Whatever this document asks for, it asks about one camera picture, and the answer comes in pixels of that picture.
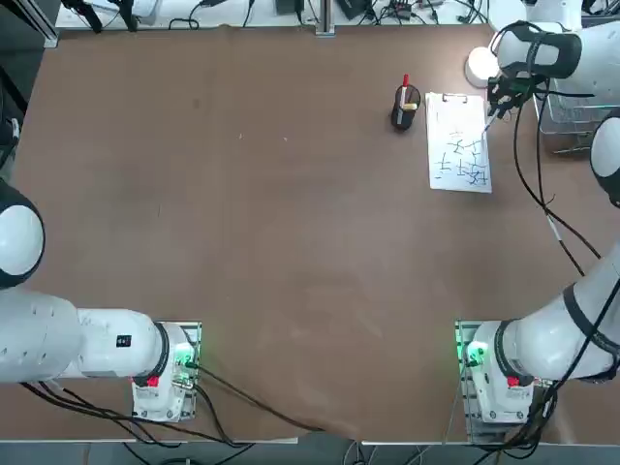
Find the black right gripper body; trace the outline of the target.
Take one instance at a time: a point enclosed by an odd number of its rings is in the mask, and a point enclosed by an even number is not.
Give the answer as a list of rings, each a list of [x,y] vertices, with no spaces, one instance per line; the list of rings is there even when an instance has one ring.
[[[499,77],[498,92],[500,100],[529,100],[532,92],[529,77]]]

